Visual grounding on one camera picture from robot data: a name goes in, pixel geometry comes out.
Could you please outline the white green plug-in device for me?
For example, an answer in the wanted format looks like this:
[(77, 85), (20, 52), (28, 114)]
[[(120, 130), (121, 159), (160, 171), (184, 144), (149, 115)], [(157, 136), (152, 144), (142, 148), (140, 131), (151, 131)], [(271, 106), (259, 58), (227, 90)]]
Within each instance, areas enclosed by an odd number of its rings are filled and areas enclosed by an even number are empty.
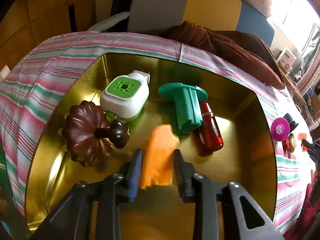
[(150, 74), (134, 70), (120, 75), (103, 90), (100, 106), (108, 116), (133, 121), (149, 97)]

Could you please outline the dark red perfume bottle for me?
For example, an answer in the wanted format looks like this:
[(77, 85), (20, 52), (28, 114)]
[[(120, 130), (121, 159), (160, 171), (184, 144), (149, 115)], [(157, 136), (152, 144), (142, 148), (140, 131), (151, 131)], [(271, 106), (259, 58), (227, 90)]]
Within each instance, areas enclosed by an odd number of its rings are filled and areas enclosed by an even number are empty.
[(202, 124), (194, 131), (195, 144), (201, 157), (208, 157), (223, 148), (223, 139), (208, 102), (200, 103)]

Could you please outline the white box on shelf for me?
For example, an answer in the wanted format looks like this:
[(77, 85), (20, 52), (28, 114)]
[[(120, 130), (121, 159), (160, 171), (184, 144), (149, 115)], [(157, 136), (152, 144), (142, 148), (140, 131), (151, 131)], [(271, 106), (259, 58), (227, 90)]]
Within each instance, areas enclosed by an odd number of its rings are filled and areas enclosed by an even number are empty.
[(277, 64), (285, 74), (288, 74), (292, 70), (296, 59), (297, 57), (291, 52), (291, 50), (285, 47), (277, 58)]

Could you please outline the teal plastic flanged part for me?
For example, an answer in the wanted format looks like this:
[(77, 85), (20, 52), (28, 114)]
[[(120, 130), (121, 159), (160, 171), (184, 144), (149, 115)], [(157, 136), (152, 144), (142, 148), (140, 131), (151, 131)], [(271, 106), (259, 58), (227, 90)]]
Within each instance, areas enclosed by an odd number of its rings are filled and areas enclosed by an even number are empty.
[(158, 94), (175, 103), (177, 126), (181, 133), (190, 133), (202, 125), (200, 103), (208, 100), (204, 89), (183, 83), (167, 83), (159, 87)]

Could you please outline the dark red pillow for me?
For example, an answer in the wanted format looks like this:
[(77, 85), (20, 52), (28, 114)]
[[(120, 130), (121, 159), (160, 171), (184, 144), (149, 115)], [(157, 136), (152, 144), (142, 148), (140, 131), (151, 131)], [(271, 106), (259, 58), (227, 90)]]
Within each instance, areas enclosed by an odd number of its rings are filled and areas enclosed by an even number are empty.
[(162, 36), (205, 50), (276, 89), (284, 89), (276, 59), (259, 37), (240, 31), (213, 31), (189, 21), (170, 27)]

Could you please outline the yellow carved egg case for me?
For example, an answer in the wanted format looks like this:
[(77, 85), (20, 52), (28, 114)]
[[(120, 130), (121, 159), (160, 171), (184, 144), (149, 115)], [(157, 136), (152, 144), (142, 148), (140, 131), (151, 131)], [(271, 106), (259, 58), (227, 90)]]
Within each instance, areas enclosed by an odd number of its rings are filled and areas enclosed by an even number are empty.
[(289, 151), (289, 152), (293, 153), (296, 148), (295, 136), (292, 133), (290, 133), (288, 135), (288, 137), (282, 141), (282, 145), (283, 145), (284, 151)]

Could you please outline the orange cheese wedge toy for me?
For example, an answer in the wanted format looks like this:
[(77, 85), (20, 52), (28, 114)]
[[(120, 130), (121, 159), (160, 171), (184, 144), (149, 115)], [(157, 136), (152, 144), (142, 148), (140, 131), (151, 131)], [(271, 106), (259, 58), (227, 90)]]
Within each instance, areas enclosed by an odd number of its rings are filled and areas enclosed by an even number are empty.
[(169, 124), (160, 125), (150, 134), (143, 154), (139, 187), (167, 186), (173, 180), (173, 152), (180, 144)]

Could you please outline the grey yellow blue headboard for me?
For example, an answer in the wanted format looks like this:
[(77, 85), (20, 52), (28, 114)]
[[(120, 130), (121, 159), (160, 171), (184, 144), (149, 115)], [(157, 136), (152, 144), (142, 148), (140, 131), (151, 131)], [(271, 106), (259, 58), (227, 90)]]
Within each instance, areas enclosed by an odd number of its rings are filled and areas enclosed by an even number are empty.
[(155, 35), (184, 21), (211, 30), (250, 33), (268, 46), (274, 38), (267, 18), (242, 0), (132, 0), (128, 31)]

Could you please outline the gold metal tray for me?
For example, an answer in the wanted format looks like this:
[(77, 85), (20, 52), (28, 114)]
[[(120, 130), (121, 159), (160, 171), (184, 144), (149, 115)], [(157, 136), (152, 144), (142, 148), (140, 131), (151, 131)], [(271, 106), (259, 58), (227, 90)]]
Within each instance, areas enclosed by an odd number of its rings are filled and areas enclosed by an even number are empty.
[[(122, 149), (111, 148), (103, 162), (83, 167), (71, 159), (62, 130), (73, 105), (91, 101), (116, 77), (140, 70), (150, 74), (149, 97), (135, 120), (129, 122), (130, 138)], [(179, 82), (199, 86), (208, 94), (216, 116), (223, 148), (210, 153), (197, 132), (181, 133), (173, 102), (158, 88)], [(177, 137), (184, 159), (213, 181), (239, 182), (266, 214), (274, 217), (277, 196), (276, 159), (262, 104), (249, 88), (209, 70), (171, 60), (133, 54), (108, 53), (86, 66), (85, 72), (62, 98), (46, 125), (31, 164), (27, 183), (25, 217), (35, 231), (68, 190), (78, 181), (94, 183), (119, 170), (136, 150), (146, 150)]]

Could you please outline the white tube bottle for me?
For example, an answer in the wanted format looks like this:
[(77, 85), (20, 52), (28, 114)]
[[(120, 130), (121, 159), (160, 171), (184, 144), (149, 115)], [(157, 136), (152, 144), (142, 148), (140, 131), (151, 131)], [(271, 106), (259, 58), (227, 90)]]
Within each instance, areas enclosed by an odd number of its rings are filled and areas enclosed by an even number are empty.
[(4, 81), (5, 78), (9, 75), (10, 69), (7, 65), (5, 65), (1, 70), (0, 70), (0, 82)]

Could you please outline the black cylindrical cap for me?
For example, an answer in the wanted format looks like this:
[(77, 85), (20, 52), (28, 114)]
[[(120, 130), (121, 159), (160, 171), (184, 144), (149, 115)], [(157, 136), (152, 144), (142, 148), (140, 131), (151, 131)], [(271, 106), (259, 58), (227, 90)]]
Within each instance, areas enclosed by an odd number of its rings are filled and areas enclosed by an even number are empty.
[(295, 122), (295, 120), (293, 119), (293, 117), (289, 113), (286, 113), (284, 115), (284, 119), (286, 119), (287, 122), (289, 123), (290, 133), (292, 133), (299, 125), (299, 123)]

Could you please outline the striped pink green bedspread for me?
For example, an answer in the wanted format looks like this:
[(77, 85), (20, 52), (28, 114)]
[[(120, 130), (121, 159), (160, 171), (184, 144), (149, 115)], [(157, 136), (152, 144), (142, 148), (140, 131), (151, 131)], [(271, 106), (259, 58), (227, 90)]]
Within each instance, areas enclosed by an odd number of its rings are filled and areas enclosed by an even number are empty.
[[(61, 129), (73, 105), (98, 104), (115, 77), (150, 74), (150, 95), (130, 123), (130, 139), (101, 165), (72, 161)], [(35, 231), (79, 180), (96, 182), (145, 149), (153, 129), (176, 127), (175, 106), (158, 88), (180, 82), (203, 88), (224, 147), (202, 157), (193, 134), (180, 134), (180, 150), (196, 169), (221, 183), (235, 180), (254, 197), (281, 233), (299, 217), (311, 181), (310, 158), (297, 147), (285, 153), (272, 140), (274, 119), (290, 114), (308, 127), (287, 89), (278, 90), (228, 61), (180, 42), (142, 34), (80, 32), (52, 37), (34, 48), (1, 83), (1, 143), (17, 209)]]

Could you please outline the brown pumpkin shaped lid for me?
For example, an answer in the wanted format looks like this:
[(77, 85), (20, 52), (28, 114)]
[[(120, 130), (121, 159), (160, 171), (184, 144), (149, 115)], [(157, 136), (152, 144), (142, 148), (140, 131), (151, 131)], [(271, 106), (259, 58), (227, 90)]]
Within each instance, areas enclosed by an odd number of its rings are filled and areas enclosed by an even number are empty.
[(101, 106), (85, 100), (70, 108), (62, 136), (72, 161), (83, 167), (104, 162), (115, 148), (124, 148), (130, 138), (124, 120), (108, 121)]

